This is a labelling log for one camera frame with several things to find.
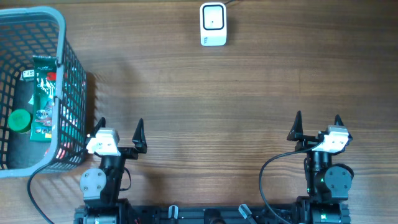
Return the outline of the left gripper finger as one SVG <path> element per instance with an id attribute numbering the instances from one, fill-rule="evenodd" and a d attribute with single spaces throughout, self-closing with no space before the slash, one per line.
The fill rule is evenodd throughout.
<path id="1" fill-rule="evenodd" d="M 141 118 L 137 124 L 136 130 L 132 137 L 132 142 L 136 149 L 146 148 L 146 137 L 144 134 L 144 120 Z"/>
<path id="2" fill-rule="evenodd" d="M 100 128 L 104 128 L 106 126 L 106 119 L 104 117 L 101 117 L 97 124 L 94 126 L 94 128 L 90 132 L 91 137 L 95 137 L 96 133 L 100 130 Z"/>

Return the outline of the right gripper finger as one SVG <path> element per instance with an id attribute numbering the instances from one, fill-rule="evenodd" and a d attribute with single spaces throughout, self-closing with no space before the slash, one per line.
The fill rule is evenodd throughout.
<path id="1" fill-rule="evenodd" d="M 302 113 L 297 111 L 294 124 L 287 136 L 288 141 L 302 141 L 303 140 L 303 126 L 302 126 Z"/>
<path id="2" fill-rule="evenodd" d="M 342 122 L 342 120 L 341 120 L 340 115 L 337 114 L 337 115 L 335 116 L 334 124 L 337 125 L 337 126 L 344 126 L 344 124 L 343 124 L 343 122 Z M 348 139 L 349 139 L 349 140 L 352 140 L 352 139 L 353 139 L 353 137 L 352 137 L 352 135 L 351 135 L 350 133 L 348 133 Z"/>

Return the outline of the green 3M gloves packet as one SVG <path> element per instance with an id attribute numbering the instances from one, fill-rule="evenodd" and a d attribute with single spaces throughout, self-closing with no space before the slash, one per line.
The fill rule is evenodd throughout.
<path id="1" fill-rule="evenodd" d="M 52 114 L 57 78 L 56 60 L 54 57 L 33 56 L 34 93 L 32 95 L 31 141 L 50 142 L 52 138 Z"/>

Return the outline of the green lidded jar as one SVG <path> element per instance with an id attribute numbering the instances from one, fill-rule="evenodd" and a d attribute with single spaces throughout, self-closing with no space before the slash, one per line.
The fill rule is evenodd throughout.
<path id="1" fill-rule="evenodd" d="M 9 128 L 17 133 L 27 133 L 31 129 L 32 115 L 25 109 L 13 111 L 7 120 Z"/>

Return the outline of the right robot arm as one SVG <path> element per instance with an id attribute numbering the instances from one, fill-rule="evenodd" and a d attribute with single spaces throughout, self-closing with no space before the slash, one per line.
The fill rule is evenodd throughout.
<path id="1" fill-rule="evenodd" d="M 348 200 L 354 172 L 345 164 L 332 163 L 332 157 L 345 151 L 352 136 L 339 115 L 317 136 L 303 133 L 302 114 L 297 112 L 287 136 L 297 143 L 295 152 L 307 154 L 303 166 L 307 181 L 306 197 L 299 196 L 292 207 L 292 222 L 305 224 L 349 224 Z"/>

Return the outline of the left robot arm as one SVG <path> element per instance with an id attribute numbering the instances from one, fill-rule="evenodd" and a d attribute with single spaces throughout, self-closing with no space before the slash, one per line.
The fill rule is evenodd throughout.
<path id="1" fill-rule="evenodd" d="M 101 158 L 97 168 L 86 170 L 80 178 L 80 190 L 84 205 L 74 214 L 74 223 L 79 224 L 122 224 L 140 223 L 138 213 L 129 200 L 119 198 L 123 174 L 129 173 L 125 167 L 127 160 L 136 160 L 139 154 L 147 152 L 144 134 L 144 120 L 140 119 L 132 137 L 133 147 L 119 146 L 119 134 L 106 127 L 101 118 L 85 139 L 85 147 L 90 154 Z"/>

